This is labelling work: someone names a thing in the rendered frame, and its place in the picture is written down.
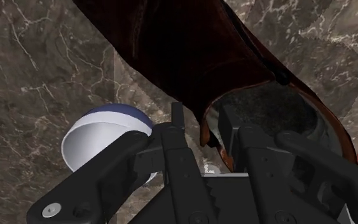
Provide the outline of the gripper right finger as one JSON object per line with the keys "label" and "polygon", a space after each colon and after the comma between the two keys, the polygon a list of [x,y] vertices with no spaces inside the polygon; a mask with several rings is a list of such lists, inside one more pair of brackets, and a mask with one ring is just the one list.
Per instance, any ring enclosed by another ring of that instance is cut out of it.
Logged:
{"label": "gripper right finger", "polygon": [[[358,165],[293,131],[270,137],[257,125],[242,123],[230,106],[221,107],[218,127],[234,170],[247,169],[260,224],[339,224],[318,200],[323,183],[344,200],[358,224]],[[314,168],[304,192],[289,186],[277,153],[300,157]]]}

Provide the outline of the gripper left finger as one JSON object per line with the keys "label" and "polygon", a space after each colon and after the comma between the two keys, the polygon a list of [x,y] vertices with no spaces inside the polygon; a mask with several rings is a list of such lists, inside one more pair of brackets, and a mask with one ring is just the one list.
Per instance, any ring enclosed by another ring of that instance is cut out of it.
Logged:
{"label": "gripper left finger", "polygon": [[184,136],[180,102],[151,135],[131,130],[35,202],[27,224],[106,224],[154,172],[164,188],[128,224],[218,224],[209,191]]}

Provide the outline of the dark brown leather boot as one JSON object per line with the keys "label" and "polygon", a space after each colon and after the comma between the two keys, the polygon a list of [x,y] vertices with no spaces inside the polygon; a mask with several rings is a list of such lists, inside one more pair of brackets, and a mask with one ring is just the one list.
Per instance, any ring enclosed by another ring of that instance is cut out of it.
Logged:
{"label": "dark brown leather boot", "polygon": [[72,0],[123,60],[190,109],[202,145],[217,146],[212,103],[273,81],[306,98],[332,125],[342,156],[357,162],[348,132],[306,84],[246,28],[224,0]]}

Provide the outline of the blue and white bowl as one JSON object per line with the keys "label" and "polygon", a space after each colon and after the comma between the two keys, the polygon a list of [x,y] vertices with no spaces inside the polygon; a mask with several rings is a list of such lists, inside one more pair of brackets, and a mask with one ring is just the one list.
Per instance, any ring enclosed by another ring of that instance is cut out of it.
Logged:
{"label": "blue and white bowl", "polygon": [[112,103],[91,109],[67,131],[61,143],[64,162],[73,172],[124,133],[152,133],[153,122],[143,111],[128,104]]}

